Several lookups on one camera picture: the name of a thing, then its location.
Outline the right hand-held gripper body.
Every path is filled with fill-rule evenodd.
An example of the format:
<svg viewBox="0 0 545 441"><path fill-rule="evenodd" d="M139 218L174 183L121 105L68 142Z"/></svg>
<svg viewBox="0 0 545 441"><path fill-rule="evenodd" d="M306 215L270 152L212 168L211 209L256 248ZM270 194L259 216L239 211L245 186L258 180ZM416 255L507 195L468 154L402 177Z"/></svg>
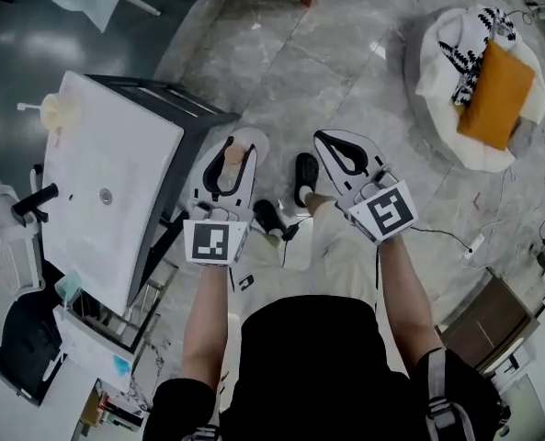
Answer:
<svg viewBox="0 0 545 441"><path fill-rule="evenodd" d="M360 179L335 205L375 245L404 232L418 220L407 184L388 166L368 179Z"/></svg>

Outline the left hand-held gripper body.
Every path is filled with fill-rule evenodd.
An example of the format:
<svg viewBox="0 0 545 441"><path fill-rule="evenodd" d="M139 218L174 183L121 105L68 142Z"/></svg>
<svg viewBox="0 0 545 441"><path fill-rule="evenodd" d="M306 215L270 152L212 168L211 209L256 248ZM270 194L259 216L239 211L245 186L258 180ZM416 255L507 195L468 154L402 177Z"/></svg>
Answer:
<svg viewBox="0 0 545 441"><path fill-rule="evenodd" d="M254 212L250 199L238 205L187 201L189 218L183 220L186 259L201 266L230 266L237 262L251 231Z"/></svg>

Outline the white sink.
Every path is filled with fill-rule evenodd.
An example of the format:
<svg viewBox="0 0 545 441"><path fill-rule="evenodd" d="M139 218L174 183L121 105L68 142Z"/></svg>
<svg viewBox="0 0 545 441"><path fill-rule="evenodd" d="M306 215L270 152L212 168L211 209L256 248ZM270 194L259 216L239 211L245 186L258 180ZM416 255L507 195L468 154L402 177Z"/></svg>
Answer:
<svg viewBox="0 0 545 441"><path fill-rule="evenodd" d="M182 130L83 74L66 72L65 92L78 97L81 115L48 137L43 184L55 183L59 196L42 206L44 257L64 274L77 272L85 292L122 313ZM112 193L108 206L99 199L103 187Z"/></svg>

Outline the person's left forearm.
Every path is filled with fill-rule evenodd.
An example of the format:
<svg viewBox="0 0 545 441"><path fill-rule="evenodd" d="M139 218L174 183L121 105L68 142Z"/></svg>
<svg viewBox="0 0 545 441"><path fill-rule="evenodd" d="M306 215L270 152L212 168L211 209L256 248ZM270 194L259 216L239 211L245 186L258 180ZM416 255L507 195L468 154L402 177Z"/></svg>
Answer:
<svg viewBox="0 0 545 441"><path fill-rule="evenodd" d="M228 268L204 266L187 320L181 373L218 389L228 339Z"/></svg>

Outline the person's right forearm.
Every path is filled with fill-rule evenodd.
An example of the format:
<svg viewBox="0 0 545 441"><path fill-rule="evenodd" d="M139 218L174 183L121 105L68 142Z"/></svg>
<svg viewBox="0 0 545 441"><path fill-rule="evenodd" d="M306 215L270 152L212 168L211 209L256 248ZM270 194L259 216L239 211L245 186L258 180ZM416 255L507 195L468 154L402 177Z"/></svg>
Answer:
<svg viewBox="0 0 545 441"><path fill-rule="evenodd" d="M411 373L424 355L443 344L403 237L383 242L379 252L387 319L405 369Z"/></svg>

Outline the black shoe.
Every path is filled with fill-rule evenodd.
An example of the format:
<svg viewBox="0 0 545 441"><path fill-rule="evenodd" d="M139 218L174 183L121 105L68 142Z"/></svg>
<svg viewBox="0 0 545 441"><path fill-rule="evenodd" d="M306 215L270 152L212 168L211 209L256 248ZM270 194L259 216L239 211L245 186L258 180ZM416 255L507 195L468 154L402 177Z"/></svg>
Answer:
<svg viewBox="0 0 545 441"><path fill-rule="evenodd" d="M275 206L266 199L259 199L253 206L254 218L259 227L268 235L282 238L287 230Z"/></svg>
<svg viewBox="0 0 545 441"><path fill-rule="evenodd" d="M295 162L294 202L305 209L304 199L314 193L319 176L318 160L310 153L299 153Z"/></svg>

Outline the person's right leg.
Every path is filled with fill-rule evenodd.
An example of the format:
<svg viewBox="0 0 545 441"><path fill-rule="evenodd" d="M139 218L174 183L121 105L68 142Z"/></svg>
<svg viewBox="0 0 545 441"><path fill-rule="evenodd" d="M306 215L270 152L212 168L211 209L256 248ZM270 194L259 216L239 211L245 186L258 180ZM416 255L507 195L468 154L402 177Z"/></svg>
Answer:
<svg viewBox="0 0 545 441"><path fill-rule="evenodd" d="M335 204L336 199L329 196L323 196L314 192L308 192L304 196L303 202L309 214L313 216L315 214L315 211L318 210L323 204Z"/></svg>

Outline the person's cream shorts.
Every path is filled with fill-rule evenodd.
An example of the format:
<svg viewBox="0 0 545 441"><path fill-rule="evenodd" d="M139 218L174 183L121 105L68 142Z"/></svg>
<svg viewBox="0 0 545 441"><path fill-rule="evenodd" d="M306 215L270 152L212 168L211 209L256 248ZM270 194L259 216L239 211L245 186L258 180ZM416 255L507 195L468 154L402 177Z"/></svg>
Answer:
<svg viewBox="0 0 545 441"><path fill-rule="evenodd" d="M369 241L330 203L312 216L304 270L282 267L265 235L251 232L230 275L242 323L236 384L357 381L384 369L371 261Z"/></svg>

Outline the grey white beanbag seat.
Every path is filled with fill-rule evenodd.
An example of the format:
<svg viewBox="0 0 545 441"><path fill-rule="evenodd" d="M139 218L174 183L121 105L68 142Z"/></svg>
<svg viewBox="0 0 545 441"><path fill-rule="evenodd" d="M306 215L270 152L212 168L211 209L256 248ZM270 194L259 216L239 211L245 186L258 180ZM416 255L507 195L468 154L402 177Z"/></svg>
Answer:
<svg viewBox="0 0 545 441"><path fill-rule="evenodd" d="M545 81L539 60L521 39L510 53L535 71L533 86L505 150L457 132L460 115L446 96L458 73L437 44L438 30L460 17L462 7L443 7L414 20L403 56L403 79L418 128L446 159L473 171L499 173L526 155L545 117Z"/></svg>

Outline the chrome rack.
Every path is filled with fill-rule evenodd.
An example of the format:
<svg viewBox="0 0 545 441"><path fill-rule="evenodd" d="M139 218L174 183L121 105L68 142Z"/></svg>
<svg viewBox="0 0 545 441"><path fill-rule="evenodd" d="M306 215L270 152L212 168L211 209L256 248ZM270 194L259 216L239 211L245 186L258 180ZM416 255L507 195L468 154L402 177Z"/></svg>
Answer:
<svg viewBox="0 0 545 441"><path fill-rule="evenodd" d="M163 258L124 312L118 313L81 291L70 312L96 334L137 355L147 344L160 316L158 307L179 267Z"/></svg>

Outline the orange cushion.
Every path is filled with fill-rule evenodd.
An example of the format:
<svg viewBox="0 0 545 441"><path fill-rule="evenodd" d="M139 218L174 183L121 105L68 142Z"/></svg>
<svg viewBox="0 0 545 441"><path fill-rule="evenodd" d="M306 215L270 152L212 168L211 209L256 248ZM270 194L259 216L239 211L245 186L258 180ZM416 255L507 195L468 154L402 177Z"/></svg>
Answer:
<svg viewBox="0 0 545 441"><path fill-rule="evenodd" d="M506 149L535 71L496 42L487 44L471 103L457 132L498 151Z"/></svg>

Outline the teal cup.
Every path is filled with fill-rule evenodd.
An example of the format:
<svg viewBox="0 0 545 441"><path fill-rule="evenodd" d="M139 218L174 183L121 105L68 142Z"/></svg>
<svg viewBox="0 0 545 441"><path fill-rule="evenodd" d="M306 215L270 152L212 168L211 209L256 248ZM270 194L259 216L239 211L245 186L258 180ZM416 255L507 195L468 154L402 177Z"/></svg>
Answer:
<svg viewBox="0 0 545 441"><path fill-rule="evenodd" d="M77 272L71 271L61 277L54 285L55 292L66 306L74 304L82 292L83 281Z"/></svg>

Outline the black white patterned blanket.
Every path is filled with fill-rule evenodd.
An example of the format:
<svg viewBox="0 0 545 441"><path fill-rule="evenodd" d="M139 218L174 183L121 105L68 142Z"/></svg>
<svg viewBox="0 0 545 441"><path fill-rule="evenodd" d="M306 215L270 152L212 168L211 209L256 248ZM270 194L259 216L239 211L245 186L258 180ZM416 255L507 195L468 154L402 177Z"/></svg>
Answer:
<svg viewBox="0 0 545 441"><path fill-rule="evenodd" d="M509 51L517 42L517 33L510 17L500 8L476 6L442 26L437 41L460 74L452 101L456 106L468 107L488 43L495 42L504 51Z"/></svg>

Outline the brown wooden box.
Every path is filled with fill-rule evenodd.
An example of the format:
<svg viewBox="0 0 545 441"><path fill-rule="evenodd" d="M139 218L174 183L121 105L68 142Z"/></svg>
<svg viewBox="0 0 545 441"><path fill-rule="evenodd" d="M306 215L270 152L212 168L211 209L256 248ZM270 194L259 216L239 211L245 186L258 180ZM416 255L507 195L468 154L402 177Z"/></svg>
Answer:
<svg viewBox="0 0 545 441"><path fill-rule="evenodd" d="M448 349L481 373L539 326L505 281L492 269L487 272L488 282L469 297L468 304L440 335Z"/></svg>

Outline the person's black shirt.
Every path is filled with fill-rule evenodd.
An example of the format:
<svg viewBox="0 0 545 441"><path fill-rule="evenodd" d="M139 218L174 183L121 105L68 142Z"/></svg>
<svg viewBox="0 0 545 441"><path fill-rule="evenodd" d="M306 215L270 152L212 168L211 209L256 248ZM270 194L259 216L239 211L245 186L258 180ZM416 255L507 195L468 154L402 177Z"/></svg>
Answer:
<svg viewBox="0 0 545 441"><path fill-rule="evenodd" d="M206 384L170 379L153 397L143 441L429 441L428 363L392 371L373 309L361 300L278 300L242 326L230 406Z"/></svg>

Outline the beige cup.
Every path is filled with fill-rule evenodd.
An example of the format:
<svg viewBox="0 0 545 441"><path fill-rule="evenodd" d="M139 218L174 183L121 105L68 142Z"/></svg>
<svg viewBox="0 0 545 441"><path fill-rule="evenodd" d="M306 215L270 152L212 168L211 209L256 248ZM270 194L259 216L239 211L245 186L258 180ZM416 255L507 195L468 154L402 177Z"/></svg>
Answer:
<svg viewBox="0 0 545 441"><path fill-rule="evenodd" d="M75 127L79 123L80 115L78 97L68 92L48 94L40 104L40 121L49 131Z"/></svg>

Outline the white side table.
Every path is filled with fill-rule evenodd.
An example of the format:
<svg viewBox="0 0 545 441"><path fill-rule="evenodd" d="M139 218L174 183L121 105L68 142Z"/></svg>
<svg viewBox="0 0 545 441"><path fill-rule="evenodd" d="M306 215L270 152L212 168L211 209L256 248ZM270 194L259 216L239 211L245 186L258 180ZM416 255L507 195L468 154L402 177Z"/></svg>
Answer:
<svg viewBox="0 0 545 441"><path fill-rule="evenodd" d="M62 351L97 379L122 392L128 391L134 354L90 328L63 306L56 306L52 312L62 338ZM131 362L131 373L124 378L115 372L114 355Z"/></svg>

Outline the white table leg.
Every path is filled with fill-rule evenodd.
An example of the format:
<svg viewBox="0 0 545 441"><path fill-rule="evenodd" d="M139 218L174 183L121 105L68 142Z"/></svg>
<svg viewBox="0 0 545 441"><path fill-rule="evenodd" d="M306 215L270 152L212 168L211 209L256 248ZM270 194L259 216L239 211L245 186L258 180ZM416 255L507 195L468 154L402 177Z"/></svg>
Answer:
<svg viewBox="0 0 545 441"><path fill-rule="evenodd" d="M160 10L158 10L157 8L149 5L148 3L142 0L124 0L124 1L140 8L142 11L145 11L154 17L159 17L162 15L162 12Z"/></svg>

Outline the white office chair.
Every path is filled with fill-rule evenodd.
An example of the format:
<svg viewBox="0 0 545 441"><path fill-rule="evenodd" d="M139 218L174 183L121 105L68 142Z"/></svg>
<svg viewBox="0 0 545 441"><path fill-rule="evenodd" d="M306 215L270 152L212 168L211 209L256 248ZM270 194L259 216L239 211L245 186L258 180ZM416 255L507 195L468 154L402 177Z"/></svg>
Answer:
<svg viewBox="0 0 545 441"><path fill-rule="evenodd" d="M21 219L16 217L13 206L17 203L14 188L0 183L0 345L14 303L45 287L40 277L40 227L31 212Z"/></svg>

